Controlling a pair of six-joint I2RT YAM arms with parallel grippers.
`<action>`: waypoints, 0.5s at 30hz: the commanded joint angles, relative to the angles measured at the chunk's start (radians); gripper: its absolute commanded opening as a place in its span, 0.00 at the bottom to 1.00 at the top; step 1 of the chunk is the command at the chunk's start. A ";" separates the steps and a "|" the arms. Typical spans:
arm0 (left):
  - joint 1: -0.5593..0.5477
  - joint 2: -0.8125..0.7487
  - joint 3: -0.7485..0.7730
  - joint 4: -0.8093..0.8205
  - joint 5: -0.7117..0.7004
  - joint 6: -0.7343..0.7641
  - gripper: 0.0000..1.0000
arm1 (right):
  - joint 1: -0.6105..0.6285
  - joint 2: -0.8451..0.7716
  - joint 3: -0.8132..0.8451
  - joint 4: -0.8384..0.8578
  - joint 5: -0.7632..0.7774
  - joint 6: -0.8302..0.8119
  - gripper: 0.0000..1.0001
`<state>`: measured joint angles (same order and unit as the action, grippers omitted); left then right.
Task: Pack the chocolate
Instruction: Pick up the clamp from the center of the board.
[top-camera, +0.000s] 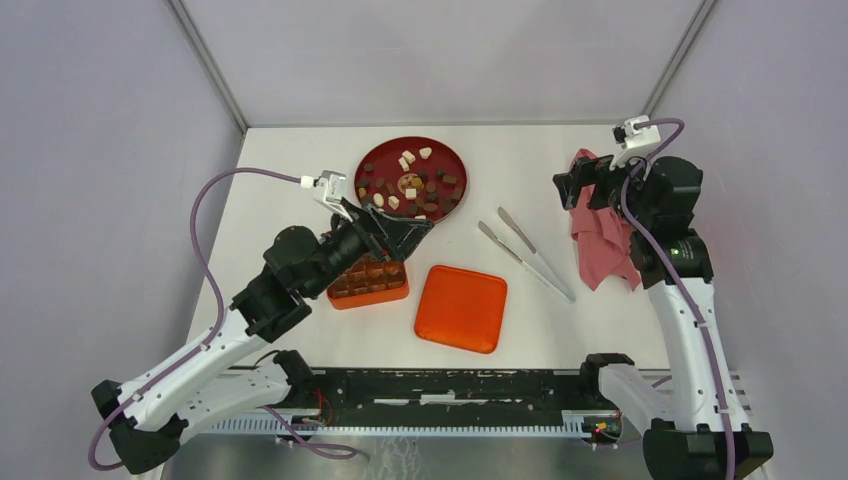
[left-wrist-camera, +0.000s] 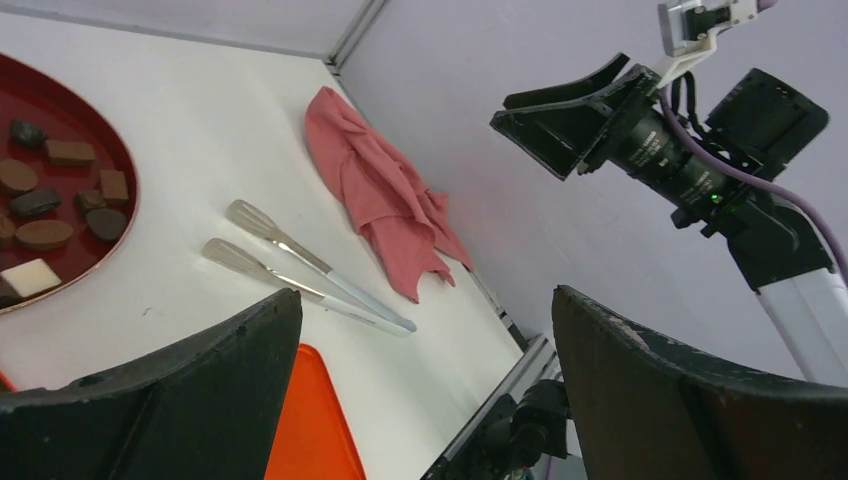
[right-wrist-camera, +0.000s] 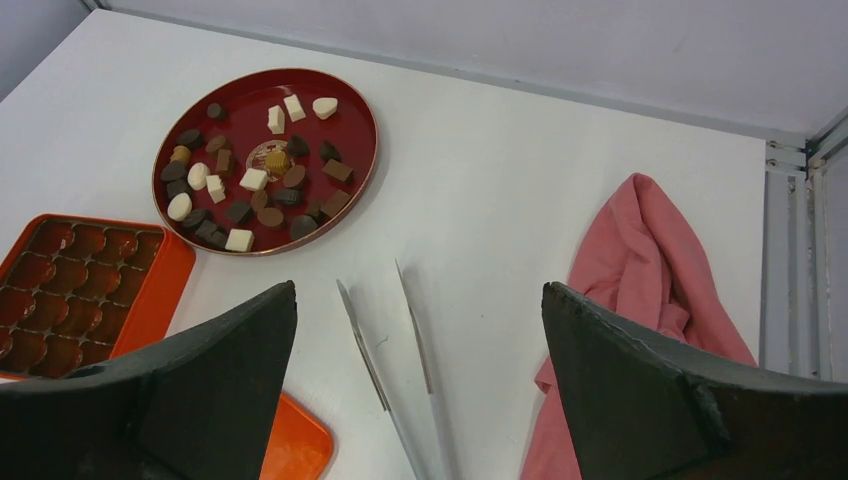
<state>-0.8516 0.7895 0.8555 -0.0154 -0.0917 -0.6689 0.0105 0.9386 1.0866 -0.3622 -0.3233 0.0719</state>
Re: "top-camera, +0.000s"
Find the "orange chocolate box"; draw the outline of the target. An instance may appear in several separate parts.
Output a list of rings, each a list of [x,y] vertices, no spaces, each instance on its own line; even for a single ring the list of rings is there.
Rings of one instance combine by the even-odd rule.
[[[381,262],[364,256],[326,290],[330,304],[346,310],[404,299],[409,294],[403,262]]]

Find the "metal tongs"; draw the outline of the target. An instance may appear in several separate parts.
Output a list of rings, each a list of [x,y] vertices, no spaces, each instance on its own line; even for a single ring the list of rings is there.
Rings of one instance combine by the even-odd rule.
[[[498,207],[497,216],[523,243],[525,252],[519,253],[482,220],[477,222],[478,230],[501,248],[511,259],[521,265],[538,282],[558,295],[564,302],[574,304],[576,294],[573,288],[558,275],[512,215],[503,207]]]

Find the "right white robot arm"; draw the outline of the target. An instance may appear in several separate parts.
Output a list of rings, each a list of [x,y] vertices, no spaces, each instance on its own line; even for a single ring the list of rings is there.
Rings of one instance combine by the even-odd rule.
[[[674,156],[614,167],[575,160],[553,179],[571,210],[609,208],[632,229],[630,257],[659,320],[672,390],[661,394],[621,354],[593,354],[577,382],[591,408],[610,401],[640,437],[655,479],[743,479],[773,457],[771,436],[751,425],[728,367],[714,306],[708,249],[692,227],[702,171]]]

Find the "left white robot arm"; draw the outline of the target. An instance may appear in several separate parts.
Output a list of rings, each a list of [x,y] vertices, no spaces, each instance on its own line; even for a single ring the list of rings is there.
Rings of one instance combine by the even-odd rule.
[[[305,226],[280,231],[264,252],[260,274],[216,323],[148,372],[124,383],[104,380],[92,390],[119,466],[133,475],[169,460],[207,428],[243,412],[284,401],[306,405],[313,373],[295,350],[270,366],[221,378],[239,360],[273,344],[312,312],[318,298],[359,260],[403,262],[433,229],[432,221],[387,214],[342,201],[335,226],[316,236]]]

